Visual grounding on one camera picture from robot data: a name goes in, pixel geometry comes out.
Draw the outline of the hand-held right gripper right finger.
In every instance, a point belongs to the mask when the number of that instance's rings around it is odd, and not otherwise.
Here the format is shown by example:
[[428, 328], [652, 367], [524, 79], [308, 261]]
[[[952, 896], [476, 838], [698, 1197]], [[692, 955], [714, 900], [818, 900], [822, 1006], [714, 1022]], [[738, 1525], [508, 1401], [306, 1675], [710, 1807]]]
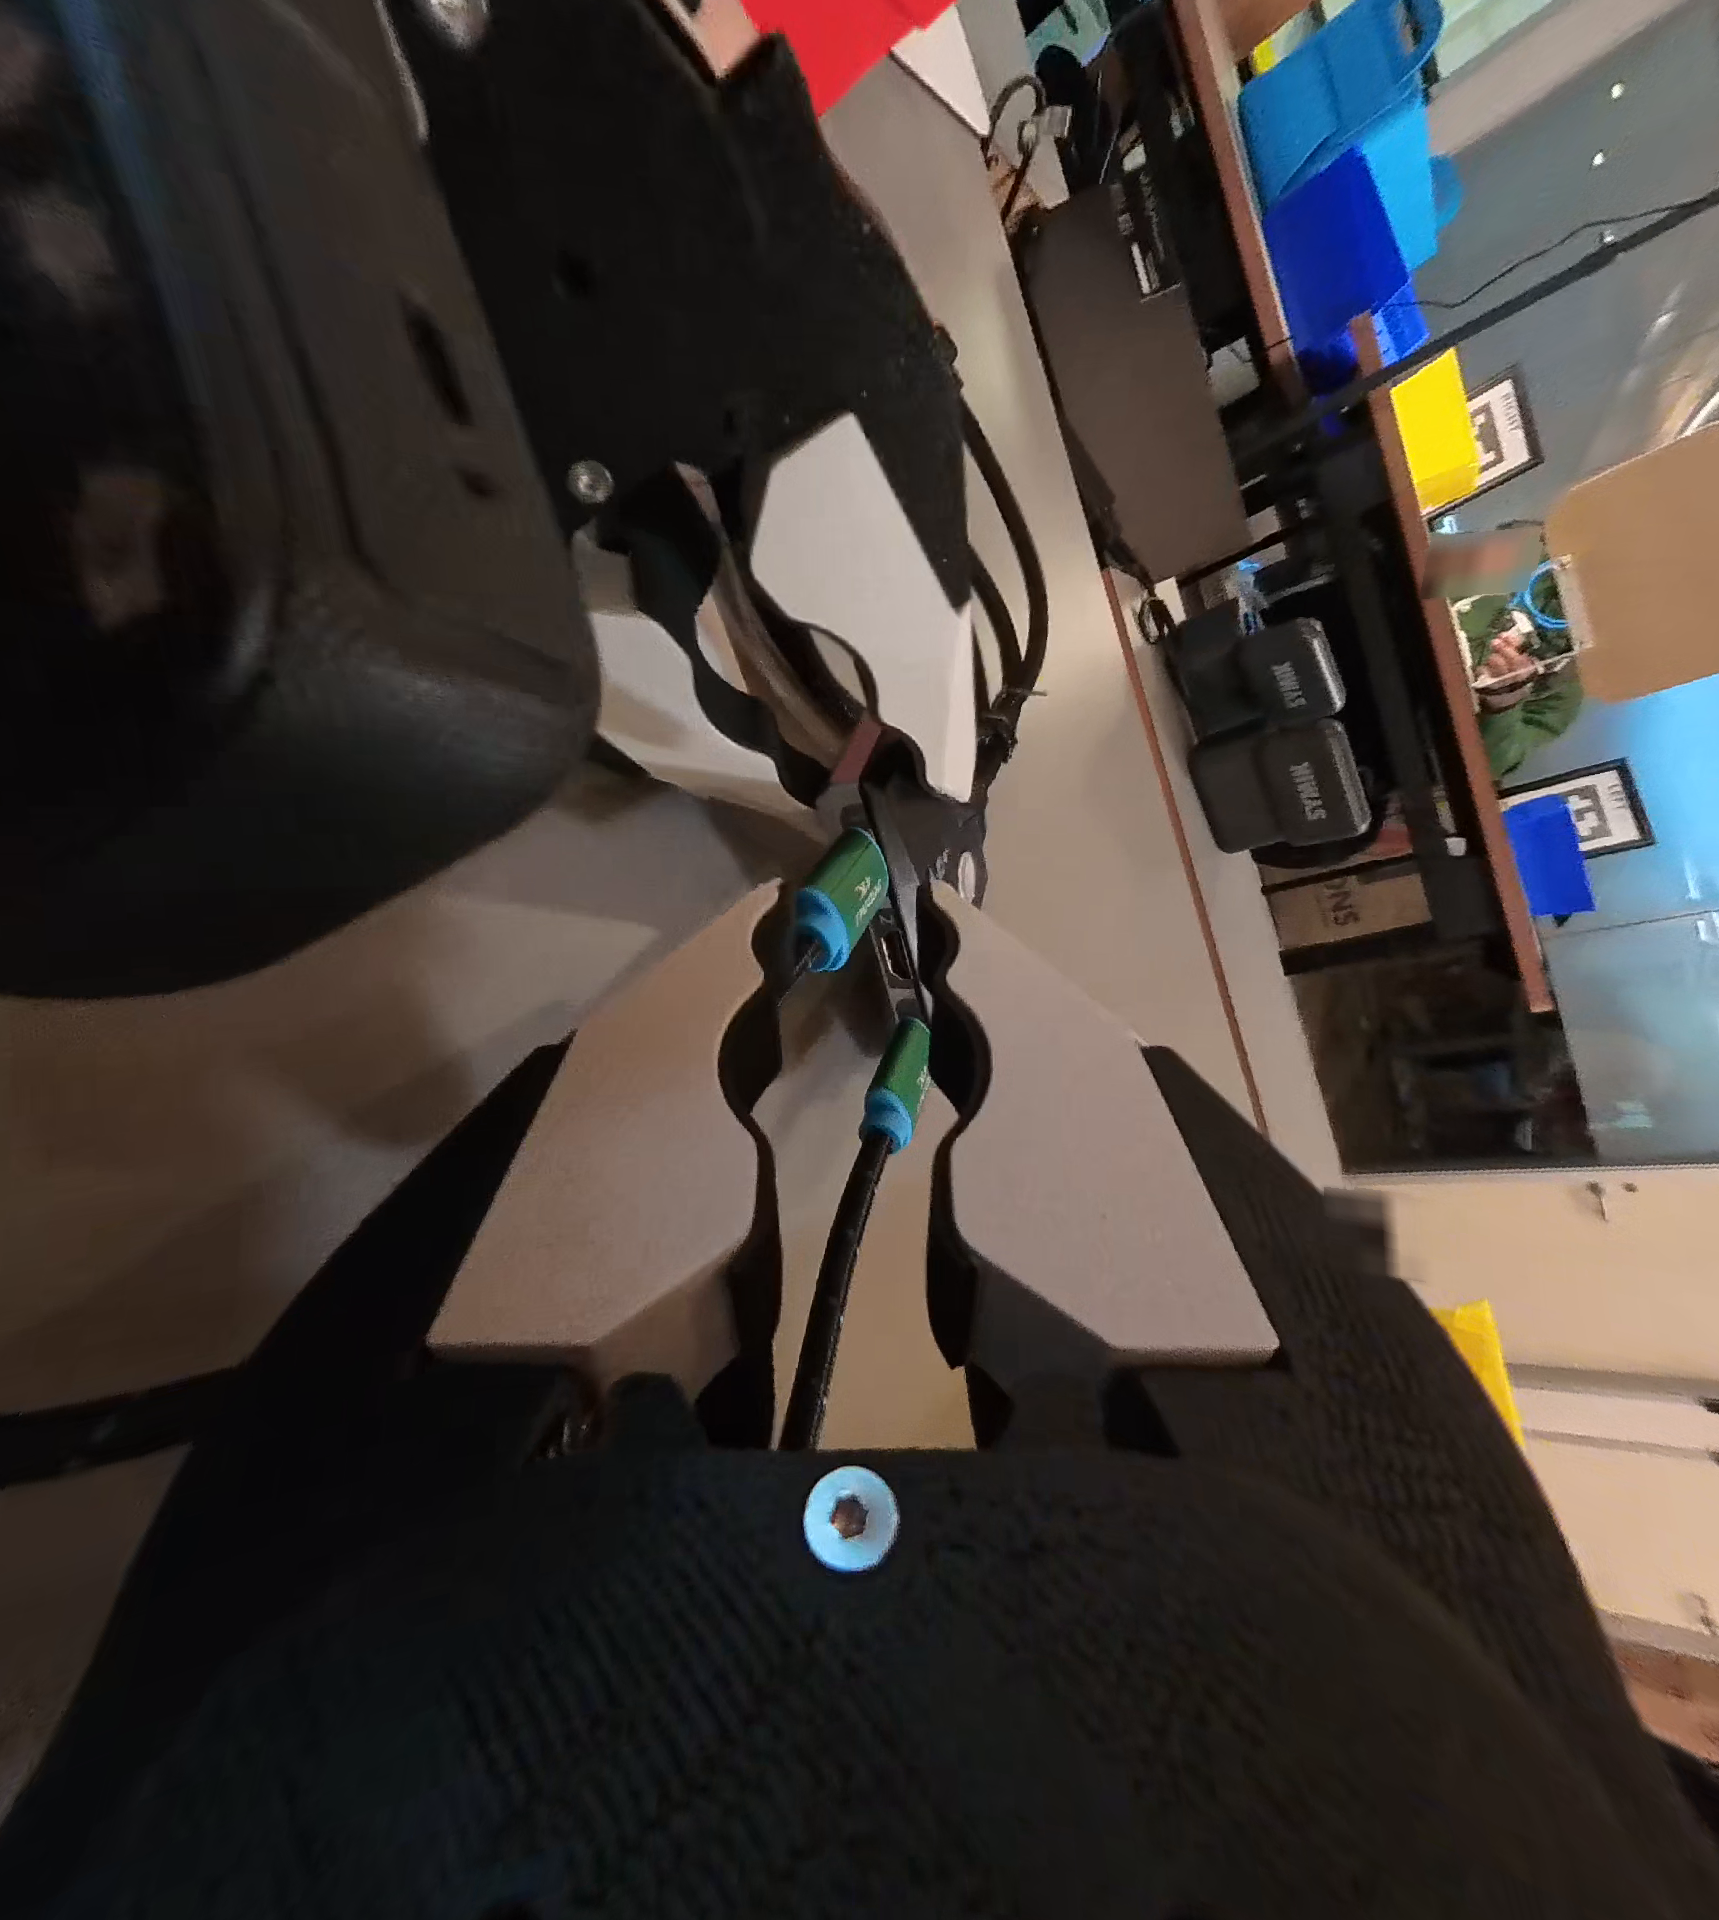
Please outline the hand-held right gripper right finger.
[[922, 911], [934, 1079], [928, 1312], [986, 1381], [1255, 1371], [1279, 1352], [1136, 1032], [954, 889]]

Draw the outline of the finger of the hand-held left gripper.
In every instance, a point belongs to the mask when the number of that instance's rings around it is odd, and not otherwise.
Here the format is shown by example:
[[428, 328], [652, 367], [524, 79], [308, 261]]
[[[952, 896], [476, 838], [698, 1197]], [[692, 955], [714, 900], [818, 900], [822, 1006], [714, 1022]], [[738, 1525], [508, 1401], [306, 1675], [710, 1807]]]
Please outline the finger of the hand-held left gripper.
[[834, 644], [868, 713], [966, 805], [976, 772], [970, 616], [940, 582], [862, 420], [844, 413], [772, 467], [752, 525], [754, 584]]
[[590, 628], [600, 665], [598, 737], [608, 750], [706, 805], [782, 822], [820, 807], [824, 767], [794, 749], [776, 714], [722, 671], [706, 614], [662, 619], [632, 604], [598, 607]]

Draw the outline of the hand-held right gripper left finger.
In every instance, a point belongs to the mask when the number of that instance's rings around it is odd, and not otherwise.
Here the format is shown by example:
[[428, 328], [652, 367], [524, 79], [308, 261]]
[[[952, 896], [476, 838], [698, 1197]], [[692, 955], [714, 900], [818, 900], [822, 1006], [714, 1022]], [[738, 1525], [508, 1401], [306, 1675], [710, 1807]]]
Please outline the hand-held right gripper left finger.
[[430, 1328], [448, 1363], [576, 1375], [720, 1375], [738, 1354], [728, 1268], [760, 1154], [722, 1054], [766, 976], [766, 880], [576, 1031]]

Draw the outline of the red storage bin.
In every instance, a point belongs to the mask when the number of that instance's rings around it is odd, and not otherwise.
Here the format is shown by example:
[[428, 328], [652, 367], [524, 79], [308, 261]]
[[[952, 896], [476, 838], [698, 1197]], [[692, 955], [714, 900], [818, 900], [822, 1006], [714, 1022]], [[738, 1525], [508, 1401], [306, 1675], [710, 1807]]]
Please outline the red storage bin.
[[744, 2], [760, 37], [786, 43], [818, 116], [954, 13], [948, 2]]

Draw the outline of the black box under table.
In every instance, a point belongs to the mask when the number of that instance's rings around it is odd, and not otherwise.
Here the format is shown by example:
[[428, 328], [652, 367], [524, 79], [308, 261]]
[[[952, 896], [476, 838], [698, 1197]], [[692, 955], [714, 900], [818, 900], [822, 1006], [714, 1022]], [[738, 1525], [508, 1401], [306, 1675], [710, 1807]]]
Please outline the black box under table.
[[1183, 287], [1144, 266], [1122, 187], [1042, 211], [1016, 269], [1102, 558], [1152, 587], [1231, 565], [1251, 521], [1207, 357]]

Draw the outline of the black hard case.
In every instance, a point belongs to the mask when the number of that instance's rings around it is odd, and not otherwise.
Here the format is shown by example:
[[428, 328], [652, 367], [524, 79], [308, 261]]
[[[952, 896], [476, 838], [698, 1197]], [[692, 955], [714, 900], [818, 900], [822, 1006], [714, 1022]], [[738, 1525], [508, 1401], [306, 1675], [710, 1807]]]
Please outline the black hard case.
[[1337, 720], [1347, 689], [1325, 627], [1295, 616], [1237, 633], [1231, 648], [1237, 693], [1267, 727], [1313, 727]]
[[1199, 743], [1249, 733], [1261, 719], [1241, 673], [1245, 623], [1235, 600], [1172, 627], [1158, 654]]
[[1385, 825], [1385, 796], [1335, 719], [1197, 740], [1187, 772], [1221, 852], [1315, 865], [1363, 851]]

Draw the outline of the cardboard box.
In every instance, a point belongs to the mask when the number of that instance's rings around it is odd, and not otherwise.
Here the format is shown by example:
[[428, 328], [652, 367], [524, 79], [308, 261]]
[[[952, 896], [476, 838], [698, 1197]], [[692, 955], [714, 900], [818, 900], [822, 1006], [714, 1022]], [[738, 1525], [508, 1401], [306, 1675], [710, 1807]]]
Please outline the cardboard box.
[[1267, 887], [1263, 899], [1279, 953], [1293, 963], [1321, 965], [1343, 950], [1433, 926], [1423, 877], [1409, 861], [1293, 877]]

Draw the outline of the small blue bin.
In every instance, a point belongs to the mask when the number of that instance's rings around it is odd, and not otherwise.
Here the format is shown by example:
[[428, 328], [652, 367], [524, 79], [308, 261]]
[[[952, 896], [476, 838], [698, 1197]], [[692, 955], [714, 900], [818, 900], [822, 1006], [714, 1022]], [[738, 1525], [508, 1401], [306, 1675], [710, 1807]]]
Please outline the small blue bin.
[[1501, 808], [1501, 822], [1529, 914], [1565, 925], [1591, 914], [1587, 852], [1561, 793], [1535, 793]]

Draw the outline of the blue storage bin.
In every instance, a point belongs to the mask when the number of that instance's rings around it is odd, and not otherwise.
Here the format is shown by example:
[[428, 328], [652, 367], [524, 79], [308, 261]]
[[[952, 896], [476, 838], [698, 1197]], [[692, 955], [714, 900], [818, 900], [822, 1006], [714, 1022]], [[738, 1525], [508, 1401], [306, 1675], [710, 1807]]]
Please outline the blue storage bin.
[[[1369, 315], [1359, 315], [1355, 321], [1371, 327], [1375, 368], [1379, 371], [1411, 359], [1431, 340], [1429, 323], [1409, 280], [1377, 302]], [[1343, 323], [1331, 340], [1331, 367], [1335, 384], [1345, 384], [1361, 375], [1351, 321]]]
[[1425, 157], [1417, 171], [1395, 165], [1393, 187], [1389, 205], [1367, 157], [1347, 148], [1263, 217], [1287, 338], [1309, 386], [1335, 384], [1335, 332], [1413, 282], [1457, 214], [1449, 157]]

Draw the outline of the long brown-edged table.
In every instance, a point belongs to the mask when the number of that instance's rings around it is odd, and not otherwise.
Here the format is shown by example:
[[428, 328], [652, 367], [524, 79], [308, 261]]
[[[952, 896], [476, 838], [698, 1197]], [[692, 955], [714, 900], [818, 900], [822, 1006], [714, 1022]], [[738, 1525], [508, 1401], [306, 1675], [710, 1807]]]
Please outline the long brown-edged table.
[[1481, 942], [1511, 976], [1523, 1006], [1555, 1013], [1543, 948], [1503, 827], [1447, 604], [1423, 591], [1427, 526], [1399, 443], [1385, 372], [1367, 317], [1351, 323], [1365, 380], [1359, 397], [1311, 401], [1287, 338], [1265, 249], [1249, 161], [1237, 128], [1239, 76], [1231, 4], [1174, 2], [1183, 80], [1207, 137], [1253, 317], [1251, 344], [1267, 436], [1235, 445], [1235, 471], [1265, 506], [1309, 509], [1303, 535], [1335, 568], [1357, 633], [1369, 707], [1389, 752], [1431, 933]]

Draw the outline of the small yellow bin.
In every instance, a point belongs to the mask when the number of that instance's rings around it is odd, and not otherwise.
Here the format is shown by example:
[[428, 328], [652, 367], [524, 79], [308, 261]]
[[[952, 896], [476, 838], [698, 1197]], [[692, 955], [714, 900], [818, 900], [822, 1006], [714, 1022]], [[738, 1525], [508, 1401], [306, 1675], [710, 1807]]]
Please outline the small yellow bin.
[[1405, 469], [1423, 516], [1439, 516], [1469, 498], [1479, 483], [1481, 448], [1455, 349], [1389, 386]]

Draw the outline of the glass partition window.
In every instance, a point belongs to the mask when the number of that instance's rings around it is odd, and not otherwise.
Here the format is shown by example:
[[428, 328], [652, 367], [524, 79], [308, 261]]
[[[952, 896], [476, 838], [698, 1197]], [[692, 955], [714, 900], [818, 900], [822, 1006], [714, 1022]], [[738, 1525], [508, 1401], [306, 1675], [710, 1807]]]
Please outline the glass partition window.
[[[1465, 202], [1419, 276], [1469, 323], [1719, 188], [1719, 4], [1547, 4], [1437, 99]], [[1539, 465], [1459, 512], [1541, 522], [1591, 474], [1719, 424], [1719, 209], [1459, 351], [1515, 376]], [[1619, 767], [1649, 844], [1589, 863], [1543, 930], [1555, 1016], [1517, 1016], [1473, 944], [1297, 980], [1349, 1174], [1719, 1162], [1719, 676], [1597, 693], [1505, 780]]]

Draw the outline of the framed marker tag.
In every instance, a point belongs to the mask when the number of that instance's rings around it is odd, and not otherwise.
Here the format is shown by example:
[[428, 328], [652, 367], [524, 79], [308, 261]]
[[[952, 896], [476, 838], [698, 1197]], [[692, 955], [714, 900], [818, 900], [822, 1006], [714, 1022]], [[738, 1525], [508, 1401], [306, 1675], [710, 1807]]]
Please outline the framed marker tag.
[[1475, 443], [1475, 478], [1461, 496], [1469, 502], [1543, 465], [1543, 445], [1523, 372], [1509, 367], [1467, 395]]
[[1631, 761], [1625, 756], [1505, 786], [1497, 798], [1501, 808], [1561, 800], [1587, 858], [1645, 852], [1657, 844]]

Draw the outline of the white double door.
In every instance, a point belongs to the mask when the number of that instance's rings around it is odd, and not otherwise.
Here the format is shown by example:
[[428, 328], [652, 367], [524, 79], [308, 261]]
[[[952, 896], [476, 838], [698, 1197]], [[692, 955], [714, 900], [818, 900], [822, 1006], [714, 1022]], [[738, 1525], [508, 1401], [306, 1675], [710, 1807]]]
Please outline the white double door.
[[1719, 1381], [1521, 1367], [1513, 1394], [1595, 1608], [1719, 1645]]

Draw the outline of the blue bag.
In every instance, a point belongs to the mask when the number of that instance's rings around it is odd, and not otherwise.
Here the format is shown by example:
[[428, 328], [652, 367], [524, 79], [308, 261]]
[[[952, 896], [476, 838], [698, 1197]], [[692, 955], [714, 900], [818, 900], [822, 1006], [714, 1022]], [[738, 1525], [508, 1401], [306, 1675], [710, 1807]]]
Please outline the blue bag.
[[1353, 2], [1239, 95], [1255, 199], [1271, 209], [1401, 108], [1423, 106], [1439, 2]]

